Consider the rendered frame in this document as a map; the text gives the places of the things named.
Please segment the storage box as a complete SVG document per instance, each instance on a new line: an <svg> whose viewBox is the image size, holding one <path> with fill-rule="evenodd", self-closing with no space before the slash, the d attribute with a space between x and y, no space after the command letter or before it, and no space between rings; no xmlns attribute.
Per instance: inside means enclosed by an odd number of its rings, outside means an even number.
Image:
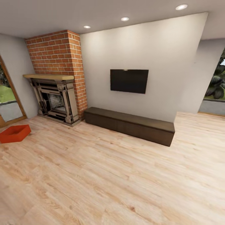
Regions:
<svg viewBox="0 0 225 225"><path fill-rule="evenodd" d="M10 126L5 131L0 133L0 142L22 142L30 133L31 129L29 125Z"/></svg>

